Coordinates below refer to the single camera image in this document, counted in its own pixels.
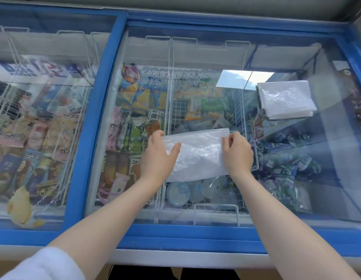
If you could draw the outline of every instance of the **human hand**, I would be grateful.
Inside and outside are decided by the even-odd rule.
[[[250,174],[253,164],[253,150],[251,145],[239,132],[222,138],[223,159],[225,168],[234,179],[241,174]]]
[[[180,143],[176,143],[167,155],[162,142],[163,131],[155,131],[148,139],[148,147],[141,158],[141,178],[148,179],[158,188],[171,174],[180,152]]]

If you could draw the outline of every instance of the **white sleeve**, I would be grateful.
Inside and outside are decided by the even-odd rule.
[[[0,280],[85,280],[85,277],[66,252],[47,247],[22,261]]]

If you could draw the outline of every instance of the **chest freezer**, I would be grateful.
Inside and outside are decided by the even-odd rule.
[[[25,8],[0,4],[15,12],[0,13],[0,177],[13,176],[0,180],[0,245],[47,245],[120,195],[155,130],[229,128],[251,143],[262,186],[342,256],[361,257],[361,46],[350,24]],[[226,70],[238,85],[217,84]],[[257,84],[296,80],[317,111],[269,120]],[[6,145],[24,117],[30,131]],[[18,166],[2,170],[9,160]],[[164,181],[118,249],[266,254],[229,176]]]

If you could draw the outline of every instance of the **stack of plastic bags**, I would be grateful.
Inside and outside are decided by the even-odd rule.
[[[311,117],[317,110],[307,80],[257,84],[261,108],[270,120]]]

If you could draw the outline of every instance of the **right arm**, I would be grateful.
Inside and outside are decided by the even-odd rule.
[[[223,152],[225,167],[283,279],[360,279],[321,236],[256,181],[251,174],[253,151],[242,135],[223,138]]]

